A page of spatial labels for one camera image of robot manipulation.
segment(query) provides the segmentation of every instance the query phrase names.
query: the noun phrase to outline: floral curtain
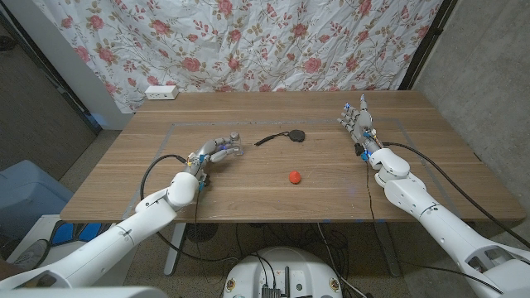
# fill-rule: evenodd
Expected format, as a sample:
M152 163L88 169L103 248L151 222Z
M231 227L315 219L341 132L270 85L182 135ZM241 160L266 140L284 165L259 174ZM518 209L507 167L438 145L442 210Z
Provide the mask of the floral curtain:
M123 113L181 92L396 89L442 0L33 0Z

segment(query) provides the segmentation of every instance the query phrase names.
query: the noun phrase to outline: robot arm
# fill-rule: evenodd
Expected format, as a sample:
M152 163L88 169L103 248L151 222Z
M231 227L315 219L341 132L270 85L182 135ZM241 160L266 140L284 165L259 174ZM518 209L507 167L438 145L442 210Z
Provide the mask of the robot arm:
M138 203L133 216L58 262L0 281L0 290L34 285L91 286L141 241L167 226L176 217L176 211L190 204L204 185L206 163L221 161L230 152L242 152L236 132L229 138L207 141L190 155L185 169L175 175L169 187Z
M530 252L480 236L430 196L425 184L410 172L409 164L377 139L364 96L360 113L349 104L344 109L346 113L338 121L356 142L356 153L378 170L375 180L387 199L417 219L463 273L503 293L530 287ZM479 297L501 296L485 284L467 280Z

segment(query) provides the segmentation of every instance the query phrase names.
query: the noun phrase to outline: power strip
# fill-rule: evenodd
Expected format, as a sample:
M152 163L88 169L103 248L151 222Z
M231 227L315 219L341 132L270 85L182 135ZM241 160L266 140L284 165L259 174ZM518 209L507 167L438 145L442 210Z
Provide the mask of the power strip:
M146 90L147 99L175 99L178 93L176 86L149 86Z

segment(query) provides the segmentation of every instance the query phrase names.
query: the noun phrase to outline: fan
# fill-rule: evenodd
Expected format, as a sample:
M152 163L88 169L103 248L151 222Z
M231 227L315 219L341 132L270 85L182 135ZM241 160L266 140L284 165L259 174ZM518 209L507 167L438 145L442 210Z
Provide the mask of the fan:
M189 223L186 237L193 243L206 242L215 236L218 228L218 223Z

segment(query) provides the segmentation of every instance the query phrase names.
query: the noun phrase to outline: metal frame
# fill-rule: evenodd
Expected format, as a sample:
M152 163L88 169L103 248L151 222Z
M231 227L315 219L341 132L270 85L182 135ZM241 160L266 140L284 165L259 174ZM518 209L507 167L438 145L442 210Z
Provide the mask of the metal frame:
M431 50L438 40L438 36L444 31L444 26L449 19L449 16L455 8L457 0L444 0L440 5L440 9L436 17L432 21L429 31L423 38L422 42L416 49L416 53L412 57L411 64L408 66L407 73L403 77L398 90L410 90L416 82L417 76L423 68Z

